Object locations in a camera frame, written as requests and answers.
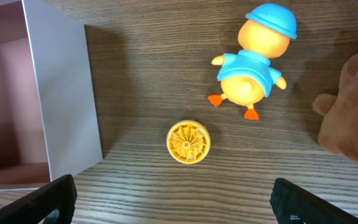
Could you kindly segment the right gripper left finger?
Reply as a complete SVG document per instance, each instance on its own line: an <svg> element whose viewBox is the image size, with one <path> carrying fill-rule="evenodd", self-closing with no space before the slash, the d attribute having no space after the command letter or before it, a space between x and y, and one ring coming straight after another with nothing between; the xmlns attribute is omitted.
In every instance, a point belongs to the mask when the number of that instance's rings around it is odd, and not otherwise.
<svg viewBox="0 0 358 224"><path fill-rule="evenodd" d="M67 223L75 211L77 191L73 176L53 182L0 209L1 223Z"/></svg>

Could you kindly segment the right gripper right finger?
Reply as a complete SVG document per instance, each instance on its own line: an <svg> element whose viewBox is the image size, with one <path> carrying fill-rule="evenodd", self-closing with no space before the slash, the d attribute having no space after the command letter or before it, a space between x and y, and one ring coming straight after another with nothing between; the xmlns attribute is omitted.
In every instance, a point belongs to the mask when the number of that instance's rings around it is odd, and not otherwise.
<svg viewBox="0 0 358 224"><path fill-rule="evenodd" d="M279 224L358 224L358 218L294 183L277 178L270 204Z"/></svg>

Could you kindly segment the yellow round spinner toy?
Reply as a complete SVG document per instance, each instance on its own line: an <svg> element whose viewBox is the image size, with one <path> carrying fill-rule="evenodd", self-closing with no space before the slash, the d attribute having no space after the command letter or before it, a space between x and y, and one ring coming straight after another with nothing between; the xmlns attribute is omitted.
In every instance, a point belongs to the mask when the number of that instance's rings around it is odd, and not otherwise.
<svg viewBox="0 0 358 224"><path fill-rule="evenodd" d="M211 148L209 132L201 123L183 120L168 131L167 149L170 155L182 164L196 164L202 161Z"/></svg>

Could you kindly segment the yellow duck toy blue hat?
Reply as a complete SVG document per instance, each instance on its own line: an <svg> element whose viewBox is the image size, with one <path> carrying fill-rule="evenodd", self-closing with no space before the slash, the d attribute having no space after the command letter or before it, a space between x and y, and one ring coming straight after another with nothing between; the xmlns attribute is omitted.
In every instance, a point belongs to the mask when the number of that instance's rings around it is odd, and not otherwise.
<svg viewBox="0 0 358 224"><path fill-rule="evenodd" d="M245 106L244 118L258 120L254 105L269 97L274 85L282 90L287 87L281 71L272 68L270 60L282 56L290 41L297 38L297 22L294 13L274 3L257 6L246 14L246 19L237 36L242 49L211 61L221 67L217 80L222 93L210 95L208 100L215 107L223 100Z"/></svg>

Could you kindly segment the white box pink inside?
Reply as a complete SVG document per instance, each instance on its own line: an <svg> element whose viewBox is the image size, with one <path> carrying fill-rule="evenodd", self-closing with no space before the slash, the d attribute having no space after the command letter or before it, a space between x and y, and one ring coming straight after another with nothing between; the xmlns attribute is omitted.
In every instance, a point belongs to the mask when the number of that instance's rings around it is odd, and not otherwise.
<svg viewBox="0 0 358 224"><path fill-rule="evenodd" d="M84 24L45 1L0 1L0 190L102 158Z"/></svg>

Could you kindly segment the brown plush toy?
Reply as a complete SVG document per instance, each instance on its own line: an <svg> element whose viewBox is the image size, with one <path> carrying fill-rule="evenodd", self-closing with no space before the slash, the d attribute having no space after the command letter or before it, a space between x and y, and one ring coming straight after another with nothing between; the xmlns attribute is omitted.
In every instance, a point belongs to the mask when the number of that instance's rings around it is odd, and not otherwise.
<svg viewBox="0 0 358 224"><path fill-rule="evenodd" d="M342 66L338 94L318 95L313 109L323 116L319 145L358 162L358 53Z"/></svg>

